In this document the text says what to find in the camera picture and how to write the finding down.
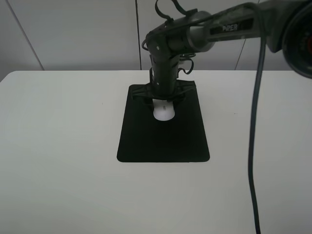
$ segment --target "computer mouse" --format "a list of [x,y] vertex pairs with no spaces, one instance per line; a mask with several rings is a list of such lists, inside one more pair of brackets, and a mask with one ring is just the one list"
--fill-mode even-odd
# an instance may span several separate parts
[[159,121],[168,121],[175,116],[174,103],[167,100],[153,99],[154,117]]

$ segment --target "white table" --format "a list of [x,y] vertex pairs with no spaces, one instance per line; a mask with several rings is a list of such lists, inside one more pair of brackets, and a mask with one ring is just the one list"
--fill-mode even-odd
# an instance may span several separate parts
[[[120,163],[148,71],[13,72],[0,83],[0,233],[252,234],[254,71],[194,71],[211,159]],[[312,80],[264,72],[254,174],[264,234],[312,230]]]

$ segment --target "piper logo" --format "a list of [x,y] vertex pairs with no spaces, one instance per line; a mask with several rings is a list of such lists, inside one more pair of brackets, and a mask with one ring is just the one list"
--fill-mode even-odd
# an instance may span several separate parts
[[228,25],[223,25],[222,27],[223,32],[232,32],[232,31],[237,31],[238,30],[238,24],[228,24]]

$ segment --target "black wire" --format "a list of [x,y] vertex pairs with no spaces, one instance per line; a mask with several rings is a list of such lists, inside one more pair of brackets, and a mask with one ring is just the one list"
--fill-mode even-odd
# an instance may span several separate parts
[[180,56],[180,61],[191,61],[191,68],[189,69],[189,71],[187,72],[187,71],[185,71],[185,69],[184,68],[179,68],[178,70],[177,70],[177,77],[179,78],[179,72],[180,71],[183,71],[185,74],[187,74],[187,75],[189,75],[192,71],[193,71],[193,69],[194,69],[194,61],[192,60],[192,58],[193,57],[195,57],[196,56],[196,54],[195,53],[192,53],[192,54],[183,54],[183,55],[181,55]]
[[164,14],[164,13],[162,13],[162,12],[160,11],[160,9],[158,8],[157,2],[158,2],[158,0],[156,0],[156,2],[155,2],[155,10],[156,10],[156,13],[157,13],[160,17],[162,17],[163,19],[166,19],[167,21],[173,21],[173,19],[172,19],[170,16],[168,16],[168,15],[166,15],[166,14]]
[[254,89],[253,89],[253,101],[252,101],[252,111],[251,111],[251,119],[250,119],[249,150],[248,150],[248,180],[249,180],[250,194],[251,194],[252,203],[253,203],[254,225],[255,225],[256,234],[261,234],[258,204],[257,204],[257,198],[255,194],[255,189],[254,189],[254,167],[253,165],[254,165],[255,124],[256,124],[256,117],[257,117],[259,90],[260,90],[260,85],[261,85],[261,77],[262,77],[263,64],[264,64],[264,58],[265,58],[266,35],[265,35],[264,21],[263,21],[262,14],[259,8],[254,3],[250,3],[246,5],[246,7],[252,9],[256,13],[259,27],[260,27],[260,37],[261,37],[258,68],[257,68],[257,74],[255,78],[255,83],[254,83]]
[[177,0],[171,0],[171,1],[174,3],[175,8],[178,10],[178,12],[180,12],[181,14],[185,16],[187,15],[187,11],[182,8],[182,6],[178,3]]
[[[251,120],[250,120],[250,135],[249,135],[249,150],[248,150],[248,180],[249,180],[249,187],[250,187],[250,193],[251,193],[251,198],[252,198],[252,204],[253,204],[253,216],[254,216],[254,225],[255,225],[255,231],[256,234],[261,234],[260,230],[260,222],[259,222],[259,212],[258,212],[258,204],[257,204],[257,199],[256,199],[256,194],[255,194],[255,189],[254,189],[254,136],[255,136],[255,124],[256,124],[256,116],[257,116],[257,106],[258,106],[258,99],[259,99],[259,90],[260,90],[260,85],[261,85],[261,77],[262,77],[262,71],[263,71],[263,64],[264,64],[264,58],[265,58],[265,47],[266,47],[266,33],[265,33],[265,26],[264,26],[264,20],[262,18],[262,14],[257,7],[255,3],[243,3],[241,5],[229,8],[225,11],[221,11],[215,15],[205,17],[203,19],[199,19],[196,21],[193,21],[192,23],[188,23],[186,25],[180,25],[175,28],[174,30],[177,29],[182,29],[190,26],[196,26],[202,22],[211,20],[215,17],[221,16],[223,14],[226,14],[230,11],[240,9],[240,8],[250,8],[252,9],[258,19],[259,23],[259,29],[260,29],[260,37],[261,37],[261,45],[260,45],[260,53],[259,53],[259,61],[258,61],[258,67],[257,67],[257,73],[256,73],[256,78],[255,78],[255,83],[254,83],[254,90],[253,90],[253,101],[252,101],[252,110],[251,110]],[[144,50],[148,49],[144,46],[148,40],[152,40],[154,37],[157,37],[161,34],[168,33],[172,29],[167,29],[163,30],[160,32],[157,32],[153,35],[151,35],[148,39],[145,39],[142,43],[142,48]]]

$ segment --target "wall seam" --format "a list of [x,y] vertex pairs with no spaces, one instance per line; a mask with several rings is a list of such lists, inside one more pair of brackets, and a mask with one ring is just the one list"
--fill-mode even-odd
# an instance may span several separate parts
[[27,43],[28,43],[30,49],[32,50],[32,52],[33,52],[33,54],[34,54],[34,56],[35,56],[37,62],[39,63],[40,68],[44,71],[44,67],[43,67],[42,63],[40,62],[40,60],[39,60],[39,58],[38,58],[38,56],[37,56],[37,54],[36,54],[36,52],[35,52],[35,50],[34,50],[32,44],[30,43],[30,40],[28,39],[28,36],[26,35],[26,33],[25,33],[25,31],[24,31],[24,29],[23,29],[23,27],[22,27],[22,25],[21,25],[21,23],[20,23],[18,17],[16,16],[16,14],[15,14],[15,12],[14,12],[14,10],[13,10],[11,4],[9,3],[8,0],[5,0],[5,2],[6,2],[6,4],[7,4],[7,6],[9,7],[9,9],[10,9],[10,11],[11,11],[11,14],[12,14],[12,16],[14,17],[16,23],[18,24],[19,29],[20,29],[21,32],[23,33],[23,35],[24,35],[24,37],[25,37],[25,39],[26,39],[26,41],[27,41]]
[[247,39],[245,39],[245,41],[244,41],[244,44],[243,44],[243,46],[242,46],[242,50],[240,51],[240,54],[239,54],[239,57],[238,57],[238,60],[237,60],[237,63],[236,63],[236,66],[235,66],[235,69],[234,69],[234,70],[236,70],[236,69],[237,69],[237,66],[238,66],[238,63],[239,63],[239,60],[240,60],[240,56],[241,56],[241,55],[242,55],[242,53],[243,53],[243,49],[244,49],[244,46],[245,46],[246,40],[247,40]]
[[139,23],[138,23],[137,0],[135,0],[135,4],[136,4],[136,30],[137,30],[137,41],[138,41],[138,55],[140,59],[140,70],[142,70],[141,42],[140,42],[140,30],[139,30]]

